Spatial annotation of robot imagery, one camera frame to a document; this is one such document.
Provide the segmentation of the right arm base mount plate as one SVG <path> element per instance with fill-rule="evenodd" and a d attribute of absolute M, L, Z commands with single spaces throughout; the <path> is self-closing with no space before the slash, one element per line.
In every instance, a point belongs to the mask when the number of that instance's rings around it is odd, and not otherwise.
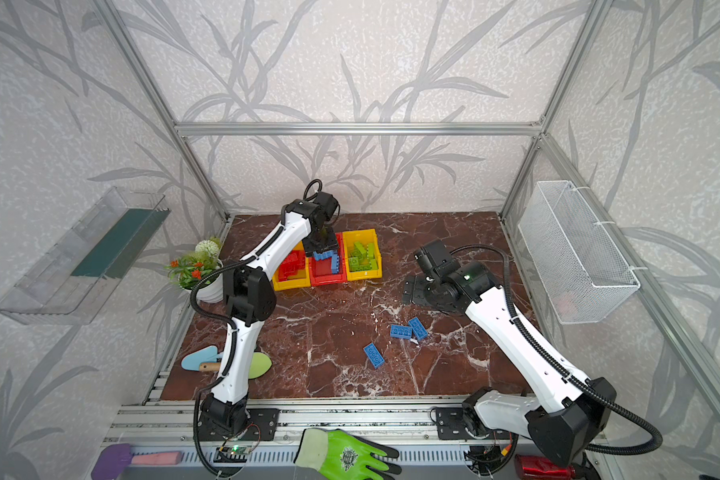
<path fill-rule="evenodd" d="M 462 407 L 434 407 L 430 413 L 439 440 L 467 441 L 474 439 L 466 428 Z"/>

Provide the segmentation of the yellow bin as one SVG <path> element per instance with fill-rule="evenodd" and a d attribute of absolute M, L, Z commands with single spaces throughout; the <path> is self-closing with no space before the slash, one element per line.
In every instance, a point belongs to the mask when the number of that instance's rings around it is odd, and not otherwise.
<path fill-rule="evenodd" d="M 276 292 L 309 288 L 311 286 L 309 274 L 309 258 L 305 254 L 303 244 L 297 246 L 286 256 L 280 264 L 272 279 Z"/>
<path fill-rule="evenodd" d="M 348 281 L 379 279 L 382 277 L 382 256 L 374 229 L 342 233 L 344 263 Z"/>

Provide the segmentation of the blue lego top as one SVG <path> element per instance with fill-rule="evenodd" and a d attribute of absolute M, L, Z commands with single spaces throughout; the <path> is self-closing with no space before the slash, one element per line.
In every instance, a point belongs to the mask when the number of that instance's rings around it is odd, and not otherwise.
<path fill-rule="evenodd" d="M 316 261 L 322 261 L 322 260 L 329 260 L 332 259 L 335 256 L 336 252 L 334 250 L 329 250 L 322 253 L 315 252 L 313 254 L 313 259 Z"/>

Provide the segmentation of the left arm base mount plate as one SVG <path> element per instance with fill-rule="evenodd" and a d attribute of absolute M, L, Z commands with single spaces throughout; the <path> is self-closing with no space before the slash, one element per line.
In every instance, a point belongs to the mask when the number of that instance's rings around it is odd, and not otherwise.
<path fill-rule="evenodd" d="M 253 408 L 231 413 L 228 420 L 216 422 L 207 412 L 200 414 L 199 440 L 221 441 L 272 441 L 278 425 L 280 410 L 277 408 Z"/>

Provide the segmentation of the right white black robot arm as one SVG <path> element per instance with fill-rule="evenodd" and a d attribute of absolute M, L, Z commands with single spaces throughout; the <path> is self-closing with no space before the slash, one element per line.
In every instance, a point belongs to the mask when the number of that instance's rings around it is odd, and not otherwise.
<path fill-rule="evenodd" d="M 610 382 L 589 378 L 518 311 L 507 253 L 498 253 L 500 277 L 478 261 L 460 263 L 456 253 L 440 240 L 417 249 L 413 257 L 421 272 L 407 277 L 404 301 L 466 316 L 500 347 L 534 394 L 526 398 L 490 388 L 475 392 L 462 404 L 472 435 L 500 429 L 528 438 L 558 467 L 570 466 L 585 451 L 636 456 L 659 449 L 663 436 L 657 427 L 617 404 Z M 595 443 L 612 414 L 648 433 L 648 440 L 628 446 Z"/>

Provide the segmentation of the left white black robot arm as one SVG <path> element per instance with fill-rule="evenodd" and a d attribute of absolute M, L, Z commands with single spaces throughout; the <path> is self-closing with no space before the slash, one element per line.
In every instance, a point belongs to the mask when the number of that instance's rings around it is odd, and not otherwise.
<path fill-rule="evenodd" d="M 217 377 L 202 390 L 204 398 L 196 401 L 198 426 L 212 427 L 231 437 L 248 428 L 249 371 L 259 332 L 276 307 L 272 279 L 298 245 L 307 256 L 337 247 L 333 217 L 339 210 L 338 200 L 323 191 L 296 199 L 283 206 L 278 224 L 255 248 L 204 276 L 205 281 L 223 277 L 224 313 L 204 309 L 197 301 L 199 288 L 191 291 L 192 309 L 227 327 Z"/>

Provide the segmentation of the red bin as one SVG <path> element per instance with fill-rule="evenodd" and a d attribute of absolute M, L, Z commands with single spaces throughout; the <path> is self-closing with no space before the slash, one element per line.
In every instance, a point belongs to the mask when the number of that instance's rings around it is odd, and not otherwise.
<path fill-rule="evenodd" d="M 337 275 L 331 274 L 331 260 L 322 260 L 322 261 L 316 261 L 313 259 L 313 256 L 309 258 L 309 274 L 310 274 L 310 280 L 312 286 L 325 286 L 325 285 L 332 285 L 332 284 L 341 284 L 346 283 L 348 281 L 347 279 L 347 269 L 345 265 L 345 255 L 344 255 L 344 242 L 343 242 L 343 234 L 337 233 L 336 239 L 338 242 L 338 248 L 334 251 L 340 256 L 341 260 L 341 267 L 340 267 L 340 273 Z"/>

